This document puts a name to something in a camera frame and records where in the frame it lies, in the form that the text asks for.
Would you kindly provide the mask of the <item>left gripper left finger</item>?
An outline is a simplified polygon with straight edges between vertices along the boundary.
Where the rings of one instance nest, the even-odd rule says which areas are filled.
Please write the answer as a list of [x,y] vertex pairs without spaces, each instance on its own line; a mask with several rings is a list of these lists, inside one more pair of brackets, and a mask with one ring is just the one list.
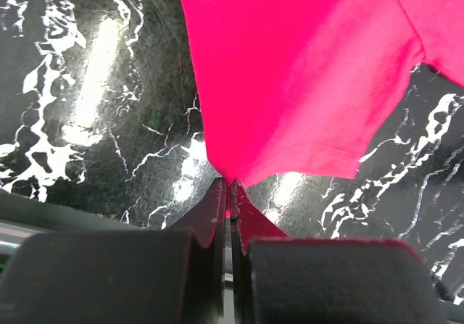
[[206,194],[165,236],[163,323],[217,323],[224,308],[227,184],[216,178]]

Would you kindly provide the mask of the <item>red t-shirt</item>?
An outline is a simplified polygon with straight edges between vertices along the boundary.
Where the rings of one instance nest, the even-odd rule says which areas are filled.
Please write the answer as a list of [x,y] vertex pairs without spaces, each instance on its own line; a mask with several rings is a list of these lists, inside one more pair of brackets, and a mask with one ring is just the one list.
[[463,0],[181,0],[207,157],[228,181],[353,179],[431,65],[463,83]]

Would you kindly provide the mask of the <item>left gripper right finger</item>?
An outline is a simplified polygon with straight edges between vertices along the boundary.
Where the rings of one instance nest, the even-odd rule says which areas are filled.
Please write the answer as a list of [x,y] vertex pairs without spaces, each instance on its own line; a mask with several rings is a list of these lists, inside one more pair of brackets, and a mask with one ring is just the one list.
[[229,191],[234,316],[237,323],[253,323],[252,266],[249,256],[251,243],[289,236],[253,205],[240,181],[235,180]]

